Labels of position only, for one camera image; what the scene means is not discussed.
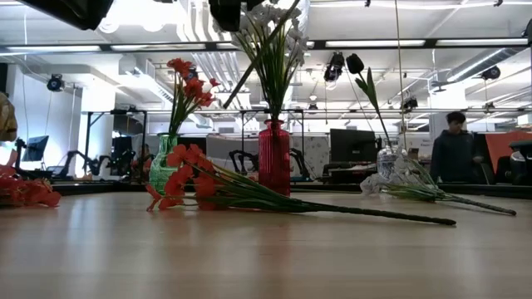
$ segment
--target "table surface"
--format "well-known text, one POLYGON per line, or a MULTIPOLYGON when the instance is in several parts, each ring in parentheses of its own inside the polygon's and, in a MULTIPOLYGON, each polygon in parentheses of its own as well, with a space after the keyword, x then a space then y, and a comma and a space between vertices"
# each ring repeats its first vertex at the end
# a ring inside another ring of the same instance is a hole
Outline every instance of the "table surface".
POLYGON ((532 298, 532 201, 472 197, 517 210, 511 217, 386 196, 294 195, 458 225, 147 213, 143 193, 65 197, 57 209, 0 211, 1 298, 532 298))

